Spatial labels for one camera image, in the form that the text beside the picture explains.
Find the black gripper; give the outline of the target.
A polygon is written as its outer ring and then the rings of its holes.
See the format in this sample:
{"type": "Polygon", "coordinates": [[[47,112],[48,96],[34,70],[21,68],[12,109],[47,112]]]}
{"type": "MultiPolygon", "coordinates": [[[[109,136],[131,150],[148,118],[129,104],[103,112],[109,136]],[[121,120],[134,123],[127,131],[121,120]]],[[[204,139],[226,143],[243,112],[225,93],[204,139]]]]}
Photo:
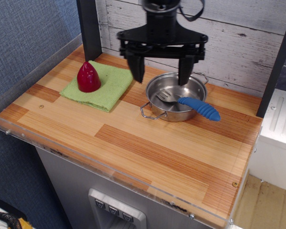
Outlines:
{"type": "Polygon", "coordinates": [[[120,31],[120,54],[127,59],[135,81],[142,83],[144,58],[179,59],[178,84],[188,83],[195,61],[204,60],[207,35],[182,27],[177,9],[146,8],[144,26],[120,31]]]}

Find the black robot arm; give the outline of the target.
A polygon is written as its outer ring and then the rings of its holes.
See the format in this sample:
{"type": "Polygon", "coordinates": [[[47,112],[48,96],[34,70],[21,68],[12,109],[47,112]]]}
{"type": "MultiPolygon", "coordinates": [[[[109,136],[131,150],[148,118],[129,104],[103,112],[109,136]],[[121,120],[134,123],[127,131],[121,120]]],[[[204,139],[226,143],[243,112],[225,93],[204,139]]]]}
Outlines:
{"type": "Polygon", "coordinates": [[[177,21],[178,0],[144,0],[144,26],[117,33],[120,54],[128,63],[134,80],[143,81],[146,57],[178,59],[178,84],[188,83],[194,64],[204,59],[205,34],[182,27],[177,21]]]}

